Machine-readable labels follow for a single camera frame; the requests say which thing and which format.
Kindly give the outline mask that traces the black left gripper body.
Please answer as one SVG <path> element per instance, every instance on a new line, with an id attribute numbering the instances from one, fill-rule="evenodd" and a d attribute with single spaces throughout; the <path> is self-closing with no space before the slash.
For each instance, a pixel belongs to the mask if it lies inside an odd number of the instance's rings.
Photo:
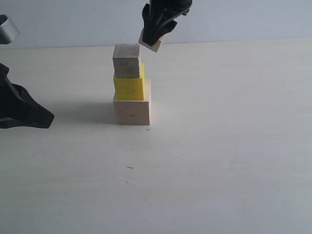
<path id="1" fill-rule="evenodd" d="M 32 98 L 28 91 L 17 84 L 12 84 L 7 75 L 9 68 L 2 63 L 0 64 L 0 127 L 30 127 L 28 123 L 18 120 L 16 108 L 22 101 L 31 102 Z"/>

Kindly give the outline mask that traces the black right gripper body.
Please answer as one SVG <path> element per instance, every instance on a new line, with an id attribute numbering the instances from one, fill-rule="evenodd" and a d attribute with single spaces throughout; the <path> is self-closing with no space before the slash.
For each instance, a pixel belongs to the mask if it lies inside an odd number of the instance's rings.
<path id="1" fill-rule="evenodd" d="M 169 15 L 187 15 L 193 4 L 192 0 L 150 0 L 148 13 L 164 12 Z"/>

